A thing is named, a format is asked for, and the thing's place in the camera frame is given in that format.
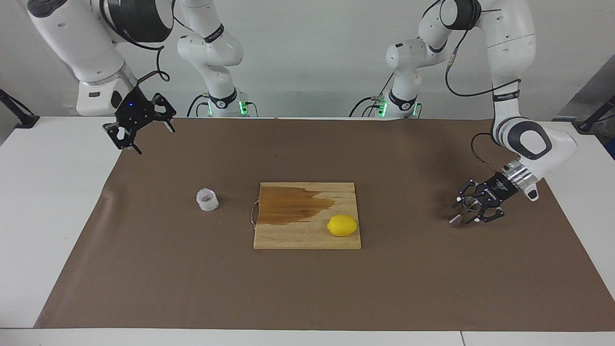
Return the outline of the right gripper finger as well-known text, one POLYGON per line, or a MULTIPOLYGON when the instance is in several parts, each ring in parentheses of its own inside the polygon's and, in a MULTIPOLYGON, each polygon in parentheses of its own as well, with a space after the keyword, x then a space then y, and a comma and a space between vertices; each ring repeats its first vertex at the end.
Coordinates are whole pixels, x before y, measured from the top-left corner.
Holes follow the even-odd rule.
POLYGON ((151 103, 154 106, 152 120, 162 121, 171 133, 175 133, 175 127, 172 125, 173 117, 177 114, 175 108, 162 94, 154 94, 151 103), (163 111, 156 111, 156 107, 163 107, 163 111))
POLYGON ((107 123, 103 125, 103 130, 108 134, 117 149, 123 150, 127 148, 134 149, 139 155, 142 155, 141 149, 135 144, 137 129, 125 128, 119 124, 119 121, 107 123))

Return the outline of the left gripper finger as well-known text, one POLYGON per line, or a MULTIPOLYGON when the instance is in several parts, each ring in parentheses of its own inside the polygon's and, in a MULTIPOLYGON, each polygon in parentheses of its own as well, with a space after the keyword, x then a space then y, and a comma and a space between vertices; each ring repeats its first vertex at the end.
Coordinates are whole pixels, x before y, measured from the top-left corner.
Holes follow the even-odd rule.
POLYGON ((469 179, 460 189, 455 199, 456 207, 482 208, 483 190, 474 179, 469 179))
POLYGON ((472 215, 466 217, 464 221, 466 225, 472 222, 488 223, 504 216, 504 212, 499 205, 494 206, 490 203, 483 204, 481 202, 464 202, 464 215, 468 214, 472 215))

